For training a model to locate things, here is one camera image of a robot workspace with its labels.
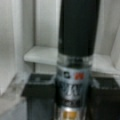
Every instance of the white shelf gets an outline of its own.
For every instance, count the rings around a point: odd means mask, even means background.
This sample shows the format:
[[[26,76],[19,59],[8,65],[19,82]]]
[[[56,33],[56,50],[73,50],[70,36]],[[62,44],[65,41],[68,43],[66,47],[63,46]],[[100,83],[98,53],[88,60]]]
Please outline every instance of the white shelf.
[[[57,48],[50,47],[33,47],[25,56],[27,62],[56,65]]]
[[[110,56],[95,54],[93,58],[92,70],[94,72],[120,75],[120,71],[113,66]],[[55,66],[57,62],[57,48],[35,46],[24,56],[24,60],[36,64]]]

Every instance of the black cap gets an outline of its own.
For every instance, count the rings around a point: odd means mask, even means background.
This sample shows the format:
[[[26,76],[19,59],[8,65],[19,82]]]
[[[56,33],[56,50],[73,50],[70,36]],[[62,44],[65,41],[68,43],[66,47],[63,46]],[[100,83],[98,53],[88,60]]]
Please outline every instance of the black cap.
[[[59,53],[91,56],[94,51],[99,0],[62,0]]]

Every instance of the label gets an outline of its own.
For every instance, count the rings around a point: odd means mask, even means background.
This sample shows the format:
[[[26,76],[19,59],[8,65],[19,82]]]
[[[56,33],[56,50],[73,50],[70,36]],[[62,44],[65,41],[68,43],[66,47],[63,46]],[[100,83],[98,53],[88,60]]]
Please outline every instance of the label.
[[[89,79],[90,68],[71,69],[62,66],[57,67],[57,79],[67,83],[82,83],[83,80]]]
[[[58,80],[57,91],[60,96],[68,100],[80,99],[82,84],[69,84]]]
[[[65,106],[70,108],[80,108],[82,106],[81,100],[67,100],[65,98],[59,97],[57,99],[58,106]]]
[[[57,120],[81,120],[81,111],[80,110],[64,110],[58,109]]]

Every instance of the white wall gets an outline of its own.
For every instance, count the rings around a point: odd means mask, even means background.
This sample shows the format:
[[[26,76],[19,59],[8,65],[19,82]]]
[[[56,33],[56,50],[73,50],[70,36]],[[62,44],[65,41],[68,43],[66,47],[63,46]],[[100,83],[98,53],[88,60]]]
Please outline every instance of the white wall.
[[[34,44],[34,0],[12,0],[17,77],[27,79],[33,65],[23,58]]]
[[[36,0],[36,44],[57,47],[60,0]]]
[[[101,0],[95,52],[111,55],[120,22],[120,0]]]
[[[15,70],[11,0],[0,1],[0,94],[13,79]]]

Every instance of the bottle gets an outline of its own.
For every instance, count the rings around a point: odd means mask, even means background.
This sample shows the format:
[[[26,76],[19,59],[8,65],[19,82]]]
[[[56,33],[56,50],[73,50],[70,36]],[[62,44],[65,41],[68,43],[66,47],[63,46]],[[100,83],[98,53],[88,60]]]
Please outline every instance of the bottle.
[[[99,0],[62,0],[56,74],[58,120],[81,120],[86,111]]]

